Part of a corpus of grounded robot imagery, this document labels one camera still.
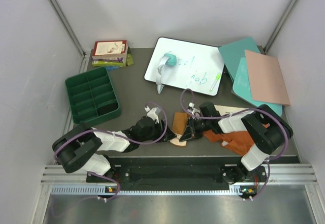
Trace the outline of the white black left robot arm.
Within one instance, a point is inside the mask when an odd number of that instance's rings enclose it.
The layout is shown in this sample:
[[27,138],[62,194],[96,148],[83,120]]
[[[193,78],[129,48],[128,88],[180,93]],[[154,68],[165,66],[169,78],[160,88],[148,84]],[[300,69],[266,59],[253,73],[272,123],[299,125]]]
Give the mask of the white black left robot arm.
[[103,181],[115,177],[115,169],[106,156],[99,151],[131,152],[141,144],[166,142],[176,138],[163,119],[157,121],[143,116],[130,128],[109,132],[81,124],[63,135],[52,144],[54,158],[66,173],[78,170],[94,172]]

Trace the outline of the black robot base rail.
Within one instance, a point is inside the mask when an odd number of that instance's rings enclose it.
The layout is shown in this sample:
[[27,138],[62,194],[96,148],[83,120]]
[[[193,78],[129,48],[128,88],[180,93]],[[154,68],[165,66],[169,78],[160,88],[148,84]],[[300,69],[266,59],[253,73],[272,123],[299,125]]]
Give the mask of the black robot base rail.
[[121,190],[227,190],[246,182],[252,187],[266,180],[263,166],[248,171],[238,156],[112,157],[108,177]]

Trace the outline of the white dry-erase board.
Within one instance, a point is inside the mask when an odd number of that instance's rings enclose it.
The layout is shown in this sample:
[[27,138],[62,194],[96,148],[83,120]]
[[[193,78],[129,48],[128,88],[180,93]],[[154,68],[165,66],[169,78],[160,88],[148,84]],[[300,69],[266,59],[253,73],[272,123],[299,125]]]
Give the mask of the white dry-erase board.
[[[217,95],[224,69],[224,61],[218,47],[160,37],[145,72],[145,80],[155,83],[157,66],[165,53],[175,55],[177,63],[164,72],[164,87],[189,88],[201,94]],[[218,73],[221,73],[221,77],[210,92],[209,89]]]

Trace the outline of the blue cover book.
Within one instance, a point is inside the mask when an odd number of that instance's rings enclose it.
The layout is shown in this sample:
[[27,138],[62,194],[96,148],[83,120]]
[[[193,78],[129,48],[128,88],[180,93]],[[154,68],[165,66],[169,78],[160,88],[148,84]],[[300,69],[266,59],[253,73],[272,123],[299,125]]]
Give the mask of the blue cover book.
[[116,70],[119,68],[123,68],[123,66],[105,66],[107,71],[112,71],[112,70]]

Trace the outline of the orange underwear white waistband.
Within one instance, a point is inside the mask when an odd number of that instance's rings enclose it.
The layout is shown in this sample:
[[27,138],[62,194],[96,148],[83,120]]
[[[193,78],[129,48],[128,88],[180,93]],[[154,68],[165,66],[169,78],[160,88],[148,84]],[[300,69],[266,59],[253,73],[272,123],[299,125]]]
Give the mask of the orange underwear white waistband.
[[244,156],[254,145],[254,141],[247,131],[215,134],[212,130],[209,130],[204,132],[203,135],[210,142],[220,141],[222,147],[225,147],[240,156]]

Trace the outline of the pink folding board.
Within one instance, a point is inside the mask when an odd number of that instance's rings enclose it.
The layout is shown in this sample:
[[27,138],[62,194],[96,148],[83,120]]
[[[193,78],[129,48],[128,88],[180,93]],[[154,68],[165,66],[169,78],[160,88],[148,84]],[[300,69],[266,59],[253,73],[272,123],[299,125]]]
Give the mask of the pink folding board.
[[245,50],[252,99],[260,102],[290,105],[277,58]]

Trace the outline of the green divided plastic tray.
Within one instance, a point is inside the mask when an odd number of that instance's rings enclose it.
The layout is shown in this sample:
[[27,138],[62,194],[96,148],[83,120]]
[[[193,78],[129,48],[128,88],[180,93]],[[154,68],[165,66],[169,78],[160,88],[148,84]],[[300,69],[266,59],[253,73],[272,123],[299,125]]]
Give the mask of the green divided plastic tray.
[[[74,124],[96,126],[121,115],[121,106],[108,71],[96,68],[65,80]],[[98,107],[117,103],[118,109],[99,116]]]

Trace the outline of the red cover book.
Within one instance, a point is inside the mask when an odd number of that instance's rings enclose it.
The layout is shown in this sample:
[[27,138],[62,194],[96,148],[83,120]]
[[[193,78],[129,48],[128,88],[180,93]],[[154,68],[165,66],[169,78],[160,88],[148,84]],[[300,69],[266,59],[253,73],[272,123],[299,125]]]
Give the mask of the red cover book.
[[127,55],[127,40],[96,41],[92,53],[93,59],[124,58]]

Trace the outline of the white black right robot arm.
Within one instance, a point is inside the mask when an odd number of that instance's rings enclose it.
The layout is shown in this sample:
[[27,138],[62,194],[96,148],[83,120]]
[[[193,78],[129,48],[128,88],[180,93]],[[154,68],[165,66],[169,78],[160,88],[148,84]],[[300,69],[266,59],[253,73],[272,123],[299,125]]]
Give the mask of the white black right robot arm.
[[186,110],[188,118],[180,141],[206,137],[222,142],[242,157],[237,175],[243,181],[253,178],[255,169],[280,146],[287,147],[294,135],[289,124],[266,104],[226,115],[220,115],[211,102],[198,109],[189,103]]

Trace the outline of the green whiteboard marker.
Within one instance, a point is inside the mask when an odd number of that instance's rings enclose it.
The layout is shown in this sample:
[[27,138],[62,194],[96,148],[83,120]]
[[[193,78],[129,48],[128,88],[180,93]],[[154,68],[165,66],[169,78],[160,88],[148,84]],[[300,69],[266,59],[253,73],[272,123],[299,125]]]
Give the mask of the green whiteboard marker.
[[221,77],[221,73],[218,73],[218,74],[216,75],[215,80],[213,81],[213,83],[212,83],[210,89],[209,89],[210,92],[213,91],[213,89],[214,89],[214,87],[216,86],[216,84],[218,83],[220,77]]

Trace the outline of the dark teal folding board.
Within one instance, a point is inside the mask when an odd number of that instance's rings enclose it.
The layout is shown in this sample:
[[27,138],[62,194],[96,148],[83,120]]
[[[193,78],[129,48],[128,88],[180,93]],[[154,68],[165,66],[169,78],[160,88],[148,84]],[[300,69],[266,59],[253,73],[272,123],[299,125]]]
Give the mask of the dark teal folding board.
[[252,37],[243,38],[236,42],[221,46],[218,50],[232,81],[235,79],[240,59],[245,57],[245,51],[249,50],[260,53]]

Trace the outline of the mustard brown underwear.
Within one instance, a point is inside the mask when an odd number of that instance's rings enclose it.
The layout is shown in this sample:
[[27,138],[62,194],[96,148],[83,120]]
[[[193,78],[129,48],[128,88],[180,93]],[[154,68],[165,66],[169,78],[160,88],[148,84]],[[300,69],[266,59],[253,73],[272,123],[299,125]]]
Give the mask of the mustard brown underwear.
[[183,112],[175,112],[173,123],[172,123],[172,132],[176,135],[175,138],[170,140],[170,143],[179,146],[179,147],[185,147],[187,141],[180,141],[181,136],[185,132],[185,127],[187,123],[188,115]]

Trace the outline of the black ribbed underwear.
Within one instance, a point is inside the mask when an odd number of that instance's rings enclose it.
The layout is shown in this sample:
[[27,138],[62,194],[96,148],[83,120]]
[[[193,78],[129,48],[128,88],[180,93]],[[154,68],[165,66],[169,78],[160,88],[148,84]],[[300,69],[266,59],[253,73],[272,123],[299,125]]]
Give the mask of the black ribbed underwear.
[[103,105],[101,107],[98,107],[97,113],[98,113],[99,116],[102,116],[102,115],[112,113],[117,109],[118,109],[118,104],[117,103],[112,103],[112,104],[107,104],[107,105]]

